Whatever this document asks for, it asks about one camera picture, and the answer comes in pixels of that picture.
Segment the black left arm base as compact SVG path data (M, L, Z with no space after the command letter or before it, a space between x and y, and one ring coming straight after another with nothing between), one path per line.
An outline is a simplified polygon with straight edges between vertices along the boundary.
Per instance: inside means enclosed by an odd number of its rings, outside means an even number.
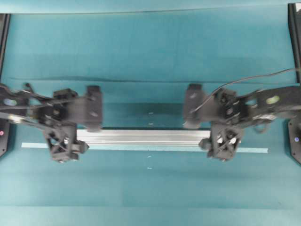
M8 120L0 120L0 157L2 157L8 149L8 138L10 131L10 123Z

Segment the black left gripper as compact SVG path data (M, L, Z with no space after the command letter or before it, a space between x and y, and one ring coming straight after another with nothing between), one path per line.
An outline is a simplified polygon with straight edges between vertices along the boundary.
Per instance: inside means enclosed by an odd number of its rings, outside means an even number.
M59 90L52 97L35 94L40 105L35 106L35 127L61 129L83 127L89 132L101 130L103 121L102 93L99 86L87 86L87 93L79 96L73 90ZM77 140L75 153L84 154L89 145Z

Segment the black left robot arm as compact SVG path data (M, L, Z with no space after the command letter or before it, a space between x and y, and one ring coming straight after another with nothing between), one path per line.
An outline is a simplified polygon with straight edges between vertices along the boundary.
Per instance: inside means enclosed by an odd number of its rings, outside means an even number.
M0 117L8 123L24 124L43 132L53 160L75 160L88 149L77 139L77 127L89 132L101 130L103 96L99 86L87 86L79 96L72 89L53 92L51 97L35 93L29 83L13 92L0 86Z

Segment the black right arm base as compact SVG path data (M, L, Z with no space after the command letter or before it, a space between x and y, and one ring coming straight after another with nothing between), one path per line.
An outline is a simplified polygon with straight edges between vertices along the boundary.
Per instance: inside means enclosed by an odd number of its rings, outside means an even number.
M288 132L290 141L290 154L300 164L301 163L301 118L296 117L288 122Z

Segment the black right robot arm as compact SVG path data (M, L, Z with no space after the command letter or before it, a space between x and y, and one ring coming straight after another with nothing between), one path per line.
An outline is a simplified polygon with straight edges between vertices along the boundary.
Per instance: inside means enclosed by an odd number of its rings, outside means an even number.
M293 118L301 111L301 88L289 86L256 90L238 96L219 88L207 95L200 84L190 84L185 92L184 128L199 129L211 124L211 135L202 148L211 151L236 149L244 129L269 124L276 118Z

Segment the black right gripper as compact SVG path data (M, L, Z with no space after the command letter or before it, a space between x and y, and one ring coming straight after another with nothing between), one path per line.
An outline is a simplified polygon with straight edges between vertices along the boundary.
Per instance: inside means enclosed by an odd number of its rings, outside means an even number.
M229 89L221 89L213 95L207 95L202 90L201 84L191 83L186 92L183 106L183 118L185 129L199 129L201 116L196 110L203 101L204 121L216 122L235 127L247 126L247 96L238 96L237 93ZM212 149L210 138L202 139L198 146L205 151Z

